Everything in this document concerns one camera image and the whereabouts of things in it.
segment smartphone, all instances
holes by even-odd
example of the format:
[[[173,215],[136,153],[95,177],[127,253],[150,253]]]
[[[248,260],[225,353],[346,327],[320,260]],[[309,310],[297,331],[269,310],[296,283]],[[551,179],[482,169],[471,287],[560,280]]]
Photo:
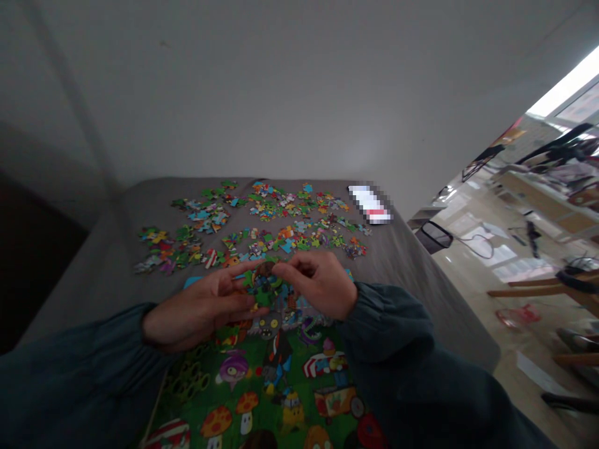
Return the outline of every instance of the smartphone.
[[[371,225],[382,225],[393,220],[391,212],[383,205],[370,186],[348,186],[349,195]]]

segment jacket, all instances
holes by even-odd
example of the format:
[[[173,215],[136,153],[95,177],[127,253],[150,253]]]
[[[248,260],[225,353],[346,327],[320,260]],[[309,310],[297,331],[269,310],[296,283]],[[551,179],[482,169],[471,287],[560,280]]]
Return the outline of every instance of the jacket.
[[[444,350],[400,287],[356,283],[337,325],[361,395],[392,447],[553,448],[486,371]],[[176,355],[142,342],[142,304],[0,357],[0,447],[126,447]]]

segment red plastic object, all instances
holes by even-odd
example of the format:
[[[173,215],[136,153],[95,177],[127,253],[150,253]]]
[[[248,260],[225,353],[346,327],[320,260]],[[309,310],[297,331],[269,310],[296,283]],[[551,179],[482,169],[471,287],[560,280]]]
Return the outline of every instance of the red plastic object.
[[[519,309],[501,309],[495,312],[499,321],[511,329],[519,329],[530,323],[541,321],[541,315],[532,304]]]

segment bed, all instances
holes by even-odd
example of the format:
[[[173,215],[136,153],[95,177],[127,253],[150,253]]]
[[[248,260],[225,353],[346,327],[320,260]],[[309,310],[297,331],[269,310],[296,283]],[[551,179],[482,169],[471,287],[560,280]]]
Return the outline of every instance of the bed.
[[[234,178],[239,187],[231,191],[252,193],[254,178]],[[68,270],[40,309],[19,344],[86,322],[103,319],[141,302],[161,302],[180,290],[185,280],[204,276],[203,266],[188,267],[171,276],[162,273],[136,275],[133,265],[144,259],[147,248],[136,235],[144,226],[155,225],[171,233],[188,223],[185,215],[170,207],[177,198],[199,198],[206,188],[220,185],[222,178],[161,178],[142,182],[127,190],[100,218]],[[314,191],[330,191],[351,205],[341,213],[365,223],[349,199],[347,186],[355,181],[261,180],[288,192],[304,182]],[[231,211],[228,223],[217,234],[202,234],[203,248],[225,249],[225,236],[243,228],[278,231],[298,218],[275,218],[264,223],[249,213],[249,206]],[[339,260],[357,281],[395,284],[422,301],[432,316],[439,342],[466,360],[492,372],[499,360],[499,347],[474,315],[464,298],[414,237],[393,209],[394,221],[372,226],[373,235],[358,238],[368,254],[354,261],[336,249]],[[321,215],[314,211],[313,218]],[[282,251],[272,253],[285,255]]]

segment cartoon cart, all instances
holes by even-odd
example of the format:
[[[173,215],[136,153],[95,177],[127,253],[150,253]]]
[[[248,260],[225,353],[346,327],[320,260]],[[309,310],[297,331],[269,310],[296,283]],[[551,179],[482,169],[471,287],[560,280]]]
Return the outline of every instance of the cartoon cart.
[[[333,374],[335,378],[336,385],[314,390],[316,408],[328,425],[342,413],[351,413],[355,419],[364,415],[364,402],[358,396],[356,386],[349,383],[348,369],[347,358],[341,351],[332,355],[316,354],[304,363],[304,375],[309,379],[328,374]]]

